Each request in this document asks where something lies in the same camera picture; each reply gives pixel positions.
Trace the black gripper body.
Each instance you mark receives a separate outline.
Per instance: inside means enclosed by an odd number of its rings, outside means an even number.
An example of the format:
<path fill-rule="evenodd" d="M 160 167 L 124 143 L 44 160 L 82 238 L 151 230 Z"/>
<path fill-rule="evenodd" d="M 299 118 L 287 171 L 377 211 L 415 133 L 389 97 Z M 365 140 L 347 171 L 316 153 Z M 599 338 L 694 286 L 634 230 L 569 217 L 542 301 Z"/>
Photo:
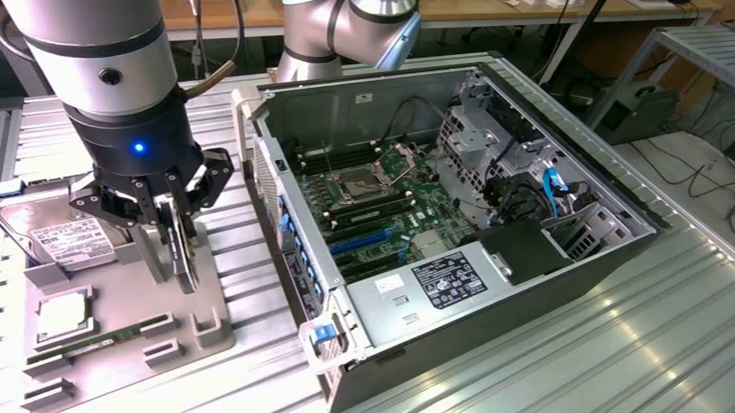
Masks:
<path fill-rule="evenodd" d="M 68 104 L 63 108 L 99 180 L 128 181 L 170 171 L 194 177 L 203 150 L 194 141 L 183 89 L 172 89 L 159 103 L 134 114 L 88 114 Z"/>

